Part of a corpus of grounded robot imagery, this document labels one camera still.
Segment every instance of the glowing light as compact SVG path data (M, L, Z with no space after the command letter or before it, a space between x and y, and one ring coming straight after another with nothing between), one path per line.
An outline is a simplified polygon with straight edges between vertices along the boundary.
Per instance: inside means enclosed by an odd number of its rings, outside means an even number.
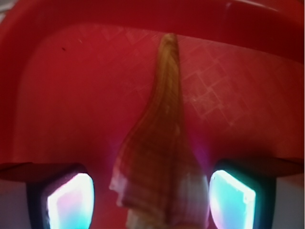
M79 173L47 200L51 229L88 229L94 205L93 180Z
M255 191L224 170L213 173L210 181L210 205L219 229L252 229Z

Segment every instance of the glowing panel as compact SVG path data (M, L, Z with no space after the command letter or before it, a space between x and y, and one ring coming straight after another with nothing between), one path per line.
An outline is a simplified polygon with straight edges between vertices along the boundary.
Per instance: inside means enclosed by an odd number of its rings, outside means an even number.
M93 205L93 180L88 174L79 173L48 197L50 228L89 228Z
M210 205L219 229L252 229L255 192L224 170L213 173L210 181Z

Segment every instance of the red plastic container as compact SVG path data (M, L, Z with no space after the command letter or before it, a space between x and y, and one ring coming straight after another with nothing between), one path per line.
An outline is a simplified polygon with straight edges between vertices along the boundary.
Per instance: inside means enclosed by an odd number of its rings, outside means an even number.
M20 0L0 24L0 162L83 163L91 227L123 228L112 166L165 32L178 34L187 130L208 176L223 157L304 158L301 1Z

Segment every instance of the blurry foreground object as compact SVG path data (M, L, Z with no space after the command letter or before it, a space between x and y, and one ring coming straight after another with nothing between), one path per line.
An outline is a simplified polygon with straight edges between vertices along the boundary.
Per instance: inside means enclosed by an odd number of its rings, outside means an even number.
M3 21L6 12L16 4L17 0L0 0L0 23Z
M206 228L208 184L187 143L176 35L165 35L148 104L124 140L110 189L127 227Z
M93 180L80 164L0 165L0 228L87 229Z
M304 228L303 159L221 160L209 193L219 229Z

